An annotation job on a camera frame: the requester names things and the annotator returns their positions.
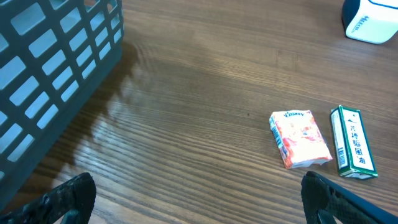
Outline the orange tissue pack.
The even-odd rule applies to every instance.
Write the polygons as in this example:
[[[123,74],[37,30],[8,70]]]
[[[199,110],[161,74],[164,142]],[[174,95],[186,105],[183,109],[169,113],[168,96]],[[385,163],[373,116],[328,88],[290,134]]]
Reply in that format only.
[[[333,159],[310,110],[275,111],[269,124],[286,169]]]

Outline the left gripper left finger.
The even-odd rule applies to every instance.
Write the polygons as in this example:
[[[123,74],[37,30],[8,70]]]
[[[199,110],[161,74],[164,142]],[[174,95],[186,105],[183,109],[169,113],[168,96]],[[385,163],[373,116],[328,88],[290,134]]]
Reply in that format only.
[[[88,224],[94,209],[96,185],[84,172],[64,182],[31,203],[1,216],[1,224]]]

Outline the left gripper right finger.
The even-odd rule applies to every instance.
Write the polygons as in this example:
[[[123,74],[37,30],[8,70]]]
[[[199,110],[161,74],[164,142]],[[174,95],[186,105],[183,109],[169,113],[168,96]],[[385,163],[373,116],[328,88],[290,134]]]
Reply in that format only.
[[[397,223],[397,217],[316,172],[301,181],[307,223]]]

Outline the green white medicine box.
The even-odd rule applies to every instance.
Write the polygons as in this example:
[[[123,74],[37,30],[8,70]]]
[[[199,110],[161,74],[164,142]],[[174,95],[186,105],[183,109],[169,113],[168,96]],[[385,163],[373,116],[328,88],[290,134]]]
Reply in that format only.
[[[330,121],[338,175],[361,180],[377,178],[361,111],[339,105],[331,110]]]

